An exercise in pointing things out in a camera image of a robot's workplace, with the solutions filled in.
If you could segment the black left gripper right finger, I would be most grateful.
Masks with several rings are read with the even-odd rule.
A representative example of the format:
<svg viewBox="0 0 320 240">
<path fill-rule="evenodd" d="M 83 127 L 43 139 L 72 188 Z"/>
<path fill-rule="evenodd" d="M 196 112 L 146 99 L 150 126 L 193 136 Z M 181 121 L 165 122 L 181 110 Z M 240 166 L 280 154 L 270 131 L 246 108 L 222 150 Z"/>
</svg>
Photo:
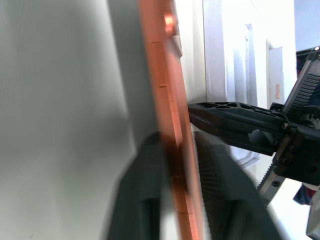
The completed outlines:
<svg viewBox="0 0 320 240">
<path fill-rule="evenodd" d="M 214 240 L 276 240 L 278 230 L 252 180 L 219 138 L 194 132 L 201 192 Z"/>
</svg>

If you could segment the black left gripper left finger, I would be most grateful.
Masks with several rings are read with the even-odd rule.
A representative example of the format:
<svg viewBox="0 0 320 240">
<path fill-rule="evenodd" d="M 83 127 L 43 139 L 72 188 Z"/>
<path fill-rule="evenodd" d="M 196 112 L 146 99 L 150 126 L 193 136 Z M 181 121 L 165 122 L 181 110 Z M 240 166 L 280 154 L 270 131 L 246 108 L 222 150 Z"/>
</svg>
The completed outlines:
<svg viewBox="0 0 320 240">
<path fill-rule="evenodd" d="M 156 131 L 138 147 L 130 165 L 119 178 L 108 240 L 179 240 L 175 210 L 172 150 Z"/>
</svg>

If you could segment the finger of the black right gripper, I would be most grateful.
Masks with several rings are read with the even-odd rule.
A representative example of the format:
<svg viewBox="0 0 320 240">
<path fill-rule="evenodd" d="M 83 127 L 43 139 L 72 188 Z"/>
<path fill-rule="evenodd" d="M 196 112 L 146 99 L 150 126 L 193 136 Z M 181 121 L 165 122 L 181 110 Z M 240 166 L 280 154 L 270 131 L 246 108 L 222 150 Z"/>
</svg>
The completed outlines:
<svg viewBox="0 0 320 240">
<path fill-rule="evenodd" d="M 230 120 L 262 123 L 289 123 L 281 113 L 259 108 L 241 102 L 202 102 L 188 105 L 190 113 L 196 116 L 221 117 Z"/>
<path fill-rule="evenodd" d="M 291 124 L 287 121 L 267 129 L 264 126 L 253 126 L 243 122 L 214 116 L 204 118 L 190 115 L 190 122 L 201 131 L 220 138 L 230 146 L 271 156 L 280 146 L 285 132 Z"/>
</svg>

